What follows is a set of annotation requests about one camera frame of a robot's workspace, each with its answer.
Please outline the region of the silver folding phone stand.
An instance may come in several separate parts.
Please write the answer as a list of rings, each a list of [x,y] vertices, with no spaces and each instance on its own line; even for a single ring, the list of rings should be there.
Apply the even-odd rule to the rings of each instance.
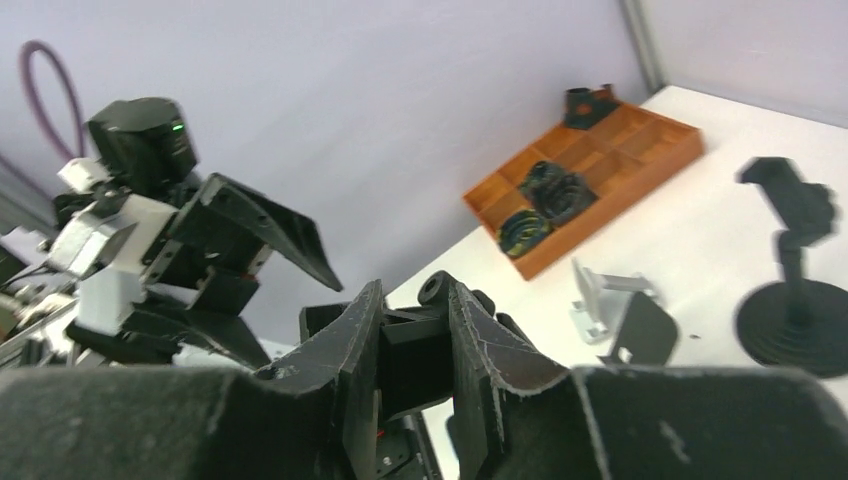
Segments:
[[[615,313],[611,301],[639,292],[653,300],[661,299],[656,285],[642,274],[602,274],[583,265],[578,258],[573,258],[571,265],[581,298],[572,302],[569,316],[586,344],[607,340],[618,331],[624,314]]]

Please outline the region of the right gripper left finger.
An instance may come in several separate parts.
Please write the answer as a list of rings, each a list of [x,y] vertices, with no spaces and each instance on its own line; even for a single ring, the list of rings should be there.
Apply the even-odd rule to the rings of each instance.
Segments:
[[[261,372],[19,368],[1,375],[5,479],[371,479],[383,291],[369,282]]]

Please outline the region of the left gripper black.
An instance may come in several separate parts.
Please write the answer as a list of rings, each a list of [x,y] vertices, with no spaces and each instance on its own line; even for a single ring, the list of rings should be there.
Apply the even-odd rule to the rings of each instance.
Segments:
[[[145,273],[147,285],[193,290],[188,308],[132,303],[118,317],[118,332],[100,333],[80,319],[66,327],[81,346],[120,364],[171,364],[185,346],[219,354],[252,369],[271,362],[239,317],[259,287],[256,275],[270,247],[302,271],[340,292],[317,223],[222,174],[166,224]]]

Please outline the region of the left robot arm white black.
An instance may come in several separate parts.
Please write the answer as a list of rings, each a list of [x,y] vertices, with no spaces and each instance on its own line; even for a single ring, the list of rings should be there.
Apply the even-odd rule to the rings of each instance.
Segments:
[[[197,158],[179,105],[119,100],[87,124],[99,157],[69,161],[46,262],[77,282],[74,342],[121,364],[169,364],[188,345],[257,369],[241,313],[272,253],[334,290],[316,223]]]

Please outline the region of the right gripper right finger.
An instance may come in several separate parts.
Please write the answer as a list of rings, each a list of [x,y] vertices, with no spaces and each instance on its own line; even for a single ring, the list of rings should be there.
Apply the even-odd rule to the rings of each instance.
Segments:
[[[566,368],[449,293],[463,479],[843,479],[847,419],[796,370]]]

